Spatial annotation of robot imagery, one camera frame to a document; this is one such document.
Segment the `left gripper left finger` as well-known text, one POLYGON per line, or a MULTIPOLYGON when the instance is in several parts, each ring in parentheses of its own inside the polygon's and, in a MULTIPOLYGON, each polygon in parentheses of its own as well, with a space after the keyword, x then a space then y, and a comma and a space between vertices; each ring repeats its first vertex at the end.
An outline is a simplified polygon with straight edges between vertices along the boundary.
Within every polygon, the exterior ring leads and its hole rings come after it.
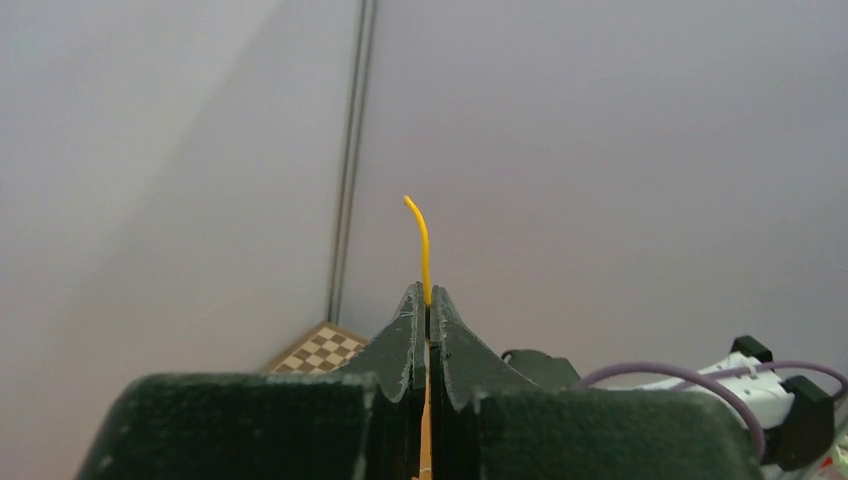
POLYGON ((330 373, 159 373, 115 400, 81 479, 409 479, 424 405, 423 288, 330 373))

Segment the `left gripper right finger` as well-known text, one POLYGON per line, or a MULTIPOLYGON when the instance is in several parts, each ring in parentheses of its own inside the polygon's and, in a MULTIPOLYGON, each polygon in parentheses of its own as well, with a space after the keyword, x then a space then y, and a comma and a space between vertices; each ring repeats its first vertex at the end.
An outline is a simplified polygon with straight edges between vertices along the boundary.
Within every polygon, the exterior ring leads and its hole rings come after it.
POLYGON ((441 286, 429 327, 437 479, 761 477, 749 435, 712 395, 546 390, 471 331, 441 286))

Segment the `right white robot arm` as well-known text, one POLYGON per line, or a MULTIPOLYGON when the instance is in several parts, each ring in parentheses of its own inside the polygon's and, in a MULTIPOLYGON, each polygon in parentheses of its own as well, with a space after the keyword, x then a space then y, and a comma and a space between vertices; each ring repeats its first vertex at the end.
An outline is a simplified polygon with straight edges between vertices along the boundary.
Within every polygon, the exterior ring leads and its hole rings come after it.
POLYGON ((847 397, 845 374, 802 360, 777 360, 750 335, 734 339, 727 356, 701 370, 658 362, 624 362, 580 376, 563 357, 514 349, 504 363, 531 382, 552 391, 590 388, 631 374, 653 374, 658 381, 643 391, 705 393, 723 401, 746 428, 755 432, 762 464, 784 472, 819 466, 836 438, 836 410, 847 397))

